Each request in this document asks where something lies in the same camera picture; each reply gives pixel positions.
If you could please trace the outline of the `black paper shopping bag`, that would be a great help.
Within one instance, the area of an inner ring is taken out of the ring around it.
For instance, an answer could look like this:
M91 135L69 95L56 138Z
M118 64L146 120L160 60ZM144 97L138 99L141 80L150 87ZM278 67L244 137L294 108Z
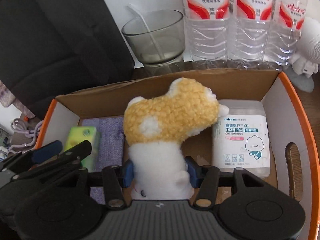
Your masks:
M1 0L1 81L38 118L58 95L131 79L134 65L104 0Z

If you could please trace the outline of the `glass cup with straw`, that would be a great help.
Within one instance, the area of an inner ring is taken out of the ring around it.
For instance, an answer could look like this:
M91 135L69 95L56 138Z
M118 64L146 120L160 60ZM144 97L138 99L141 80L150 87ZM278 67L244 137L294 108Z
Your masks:
M184 70L184 16L177 10L141 12L129 4L135 16L121 29L137 60L148 76Z

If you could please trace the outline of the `right water bottle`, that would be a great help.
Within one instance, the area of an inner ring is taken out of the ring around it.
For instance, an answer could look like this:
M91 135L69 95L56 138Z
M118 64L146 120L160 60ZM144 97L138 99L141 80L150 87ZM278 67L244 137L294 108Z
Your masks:
M308 0L276 0L264 60L281 71L290 64L306 16Z

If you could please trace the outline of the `green tissue pack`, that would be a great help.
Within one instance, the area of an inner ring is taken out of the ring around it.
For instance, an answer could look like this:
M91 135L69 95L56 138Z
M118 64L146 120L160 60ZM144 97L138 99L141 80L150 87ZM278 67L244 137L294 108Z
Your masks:
M68 151L74 147L81 148L81 146L84 146L86 150L91 149L87 157L81 158L81 163L89 172L94 172L98 159L99 144L100 132L96 127L74 126L70 129L63 151Z

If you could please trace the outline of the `water bottle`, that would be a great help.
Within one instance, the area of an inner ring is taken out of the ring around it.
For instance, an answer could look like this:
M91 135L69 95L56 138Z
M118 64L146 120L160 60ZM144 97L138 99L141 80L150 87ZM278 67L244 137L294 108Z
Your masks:
M264 60L281 71L290 64L306 16L308 0L276 0Z
M183 6L194 68L224 67L227 61L229 0L183 0Z
M263 60L273 1L229 0L228 67L257 68Z

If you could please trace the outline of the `left water bottle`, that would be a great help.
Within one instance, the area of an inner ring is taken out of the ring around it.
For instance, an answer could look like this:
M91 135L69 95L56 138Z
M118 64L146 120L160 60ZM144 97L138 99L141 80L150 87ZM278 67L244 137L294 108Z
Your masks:
M227 61L229 0L183 0L183 6L194 68L224 67Z

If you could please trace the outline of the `middle water bottle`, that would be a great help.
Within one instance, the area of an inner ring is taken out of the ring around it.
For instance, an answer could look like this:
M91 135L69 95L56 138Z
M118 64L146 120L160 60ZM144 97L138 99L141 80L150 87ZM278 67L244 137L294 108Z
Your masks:
M273 1L229 0L228 67L257 68L263 60Z

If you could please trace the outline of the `yellow white plush toy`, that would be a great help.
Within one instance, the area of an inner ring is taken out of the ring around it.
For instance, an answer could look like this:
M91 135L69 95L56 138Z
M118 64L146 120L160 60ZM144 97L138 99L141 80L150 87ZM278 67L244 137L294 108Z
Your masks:
M123 119L133 163L132 199L190 199L194 188L181 146L228 113L210 88L184 77L174 80L162 96L133 98Z

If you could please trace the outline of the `cotton swab plastic box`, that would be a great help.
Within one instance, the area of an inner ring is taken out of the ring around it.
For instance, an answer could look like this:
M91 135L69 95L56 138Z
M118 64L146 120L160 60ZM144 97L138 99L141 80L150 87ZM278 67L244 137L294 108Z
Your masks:
M255 100L219 100L229 109L213 126L212 165L222 172L244 168L257 177L270 175L270 143L263 104Z

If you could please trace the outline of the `purple ceramic vase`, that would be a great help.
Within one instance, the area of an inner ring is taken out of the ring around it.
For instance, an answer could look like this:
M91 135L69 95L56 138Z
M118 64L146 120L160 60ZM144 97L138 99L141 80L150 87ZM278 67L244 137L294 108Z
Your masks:
M35 114L33 114L23 103L21 103L20 100L18 100L18 98L16 98L16 96L14 96L14 94L7 89L2 81L0 81L0 93L1 104L3 107L8 108L9 106L14 105L27 118L35 118Z

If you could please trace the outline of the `red cardboard pumpkin box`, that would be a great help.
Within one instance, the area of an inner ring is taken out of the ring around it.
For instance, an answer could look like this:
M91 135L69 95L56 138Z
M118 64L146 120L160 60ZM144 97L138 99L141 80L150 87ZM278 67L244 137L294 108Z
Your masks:
M274 70L232 68L192 70L114 83L60 95L52 100L36 147L54 140L66 142L71 127L82 119L120 116L132 98L165 94L172 81L195 79L219 99L258 100L266 112L271 149L275 158L278 189L290 192L285 150L294 143L300 153L303 195L300 204L306 222L300 239L316 239L319 233L319 158L316 141L304 107L288 77Z

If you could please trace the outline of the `white astronaut speaker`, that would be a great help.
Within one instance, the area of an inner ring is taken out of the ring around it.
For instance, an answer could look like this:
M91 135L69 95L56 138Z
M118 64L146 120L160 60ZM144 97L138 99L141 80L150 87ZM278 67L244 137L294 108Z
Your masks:
M284 70L289 80L301 91L311 93L315 83L312 75L319 72L319 22L306 17L297 50Z

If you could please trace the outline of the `purple fabric pouch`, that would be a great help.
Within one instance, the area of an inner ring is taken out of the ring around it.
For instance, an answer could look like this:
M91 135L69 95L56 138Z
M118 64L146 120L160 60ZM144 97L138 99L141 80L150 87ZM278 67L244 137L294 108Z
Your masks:
M125 141L123 117L85 119L82 126L94 126L100 136L93 172L101 172L108 166L121 166Z

